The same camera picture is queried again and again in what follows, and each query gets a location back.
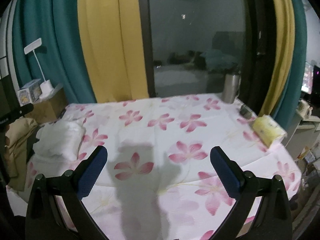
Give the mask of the right teal curtain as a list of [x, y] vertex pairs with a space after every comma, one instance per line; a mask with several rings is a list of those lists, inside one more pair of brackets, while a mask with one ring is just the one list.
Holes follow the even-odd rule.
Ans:
[[285, 130], [289, 129], [298, 106], [303, 83], [307, 49], [307, 25], [302, 0], [291, 0], [295, 19], [295, 40], [290, 71], [280, 97], [274, 119]]

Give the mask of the white garment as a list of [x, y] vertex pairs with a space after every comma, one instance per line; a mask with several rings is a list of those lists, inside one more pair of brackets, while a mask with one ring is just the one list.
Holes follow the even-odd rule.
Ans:
[[45, 161], [75, 161], [85, 131], [77, 121], [59, 120], [45, 124], [36, 134], [37, 142], [33, 144], [35, 155]]

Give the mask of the blue white tissue box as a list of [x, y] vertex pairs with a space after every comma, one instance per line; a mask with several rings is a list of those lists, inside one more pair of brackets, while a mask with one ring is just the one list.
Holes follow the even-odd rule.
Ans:
[[40, 98], [40, 95], [42, 94], [40, 84], [40, 79], [34, 79], [26, 83], [20, 90], [17, 91], [18, 101], [21, 106], [34, 103]]

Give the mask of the right yellow curtain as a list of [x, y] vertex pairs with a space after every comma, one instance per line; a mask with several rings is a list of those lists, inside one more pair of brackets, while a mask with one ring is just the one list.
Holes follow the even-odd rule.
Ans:
[[269, 115], [279, 102], [291, 67], [295, 19], [291, 0], [273, 0], [276, 16], [276, 57], [270, 86], [259, 116]]

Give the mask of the cardboard box nightstand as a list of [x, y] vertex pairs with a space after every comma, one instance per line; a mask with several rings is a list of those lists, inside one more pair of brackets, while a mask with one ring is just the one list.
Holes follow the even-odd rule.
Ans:
[[58, 84], [50, 96], [35, 102], [34, 109], [25, 117], [34, 119], [38, 124], [52, 122], [59, 118], [67, 105], [63, 86]]

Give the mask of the left yellow curtain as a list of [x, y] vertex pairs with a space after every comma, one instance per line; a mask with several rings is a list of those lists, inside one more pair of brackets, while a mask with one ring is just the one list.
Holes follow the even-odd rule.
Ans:
[[78, 0], [82, 51], [98, 103], [148, 98], [138, 0]]

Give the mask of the steel thermos bottle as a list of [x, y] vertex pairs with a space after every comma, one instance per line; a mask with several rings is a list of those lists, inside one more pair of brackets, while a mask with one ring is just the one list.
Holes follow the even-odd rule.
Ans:
[[221, 100], [227, 104], [233, 104], [240, 87], [240, 75], [226, 74]]

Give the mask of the small grey object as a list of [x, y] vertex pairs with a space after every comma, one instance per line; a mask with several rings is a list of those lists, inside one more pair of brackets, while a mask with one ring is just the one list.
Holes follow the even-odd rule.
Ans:
[[249, 120], [253, 117], [253, 113], [252, 111], [245, 105], [243, 104], [240, 107], [240, 111], [239, 111], [240, 115], [245, 118], [246, 120]]

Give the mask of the yellow tissue pack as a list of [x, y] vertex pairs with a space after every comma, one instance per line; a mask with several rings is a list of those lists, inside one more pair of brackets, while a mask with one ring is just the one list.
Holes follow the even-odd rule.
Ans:
[[281, 143], [287, 137], [287, 132], [269, 115], [257, 117], [252, 129], [267, 148]]

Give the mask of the left teal curtain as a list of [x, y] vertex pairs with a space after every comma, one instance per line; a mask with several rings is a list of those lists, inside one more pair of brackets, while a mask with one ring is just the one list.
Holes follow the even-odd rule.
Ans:
[[78, 0], [17, 0], [12, 49], [18, 84], [42, 75], [33, 53], [24, 47], [42, 38], [36, 55], [52, 85], [61, 84], [70, 103], [95, 103], [87, 72], [78, 23]]

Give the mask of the teal curtain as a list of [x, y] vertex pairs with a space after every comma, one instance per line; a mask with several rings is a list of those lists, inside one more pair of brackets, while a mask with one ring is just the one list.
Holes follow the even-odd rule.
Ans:
[[36, 55], [52, 85], [61, 84], [70, 103], [95, 103], [87, 72], [78, 23], [78, 0], [17, 0], [12, 49], [18, 84], [42, 75], [33, 53], [24, 47], [42, 38]]
[[291, 0], [295, 19], [295, 40], [290, 71], [280, 97], [274, 119], [285, 130], [289, 129], [298, 106], [303, 83], [307, 49], [307, 25], [302, 0]]

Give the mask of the white desk lamp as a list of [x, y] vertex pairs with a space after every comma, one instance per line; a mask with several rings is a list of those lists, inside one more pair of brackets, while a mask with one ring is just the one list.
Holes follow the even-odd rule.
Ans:
[[39, 70], [40, 70], [42, 78], [43, 78], [43, 82], [40, 84], [40, 89], [41, 89], [41, 92], [42, 92], [42, 94], [40, 95], [40, 99], [44, 100], [44, 99], [48, 98], [52, 94], [54, 88], [52, 86], [51, 81], [45, 77], [43, 69], [42, 69], [42, 66], [40, 64], [40, 61], [39, 61], [39, 59], [38, 59], [38, 57], [36, 55], [36, 51], [35, 50], [37, 48], [40, 48], [40, 46], [42, 46], [42, 38], [39, 37], [35, 41], [33, 41], [30, 44], [28, 44], [27, 46], [25, 46], [23, 51], [24, 51], [25, 55], [33, 53], [33, 55], [34, 55], [34, 57], [36, 59], [37, 65], [39, 67]]

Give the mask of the yellow curtain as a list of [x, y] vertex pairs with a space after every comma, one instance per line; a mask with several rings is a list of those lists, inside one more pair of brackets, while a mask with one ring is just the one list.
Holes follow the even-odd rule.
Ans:
[[138, 0], [78, 0], [82, 51], [98, 103], [148, 98]]
[[291, 0], [273, 0], [276, 16], [276, 57], [270, 86], [259, 116], [269, 115], [279, 102], [291, 67], [295, 19]]

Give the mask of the white mug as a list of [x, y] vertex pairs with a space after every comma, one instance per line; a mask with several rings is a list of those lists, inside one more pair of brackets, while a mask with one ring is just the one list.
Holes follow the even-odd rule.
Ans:
[[303, 99], [299, 101], [298, 111], [304, 119], [310, 118], [312, 110], [313, 110], [313, 107], [311, 107], [307, 101]]

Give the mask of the floral pink bed sheet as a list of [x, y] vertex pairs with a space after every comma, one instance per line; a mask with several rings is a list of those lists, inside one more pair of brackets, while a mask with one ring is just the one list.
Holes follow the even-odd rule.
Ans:
[[14, 209], [25, 213], [38, 174], [60, 176], [104, 146], [108, 161], [83, 203], [108, 238], [208, 239], [235, 203], [210, 163], [213, 147], [256, 176], [280, 175], [289, 197], [300, 185], [302, 174], [284, 146], [268, 149], [240, 107], [215, 94], [71, 104], [61, 120], [86, 130], [78, 158], [32, 156], [23, 190], [9, 189], [18, 199]]

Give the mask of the beige cloth pile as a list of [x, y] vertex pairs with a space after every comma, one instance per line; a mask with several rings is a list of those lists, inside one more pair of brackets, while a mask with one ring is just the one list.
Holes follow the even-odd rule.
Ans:
[[27, 156], [27, 140], [37, 127], [37, 122], [32, 118], [21, 117], [10, 124], [6, 137], [9, 145], [5, 146], [5, 166], [10, 178], [17, 177], [18, 158]]

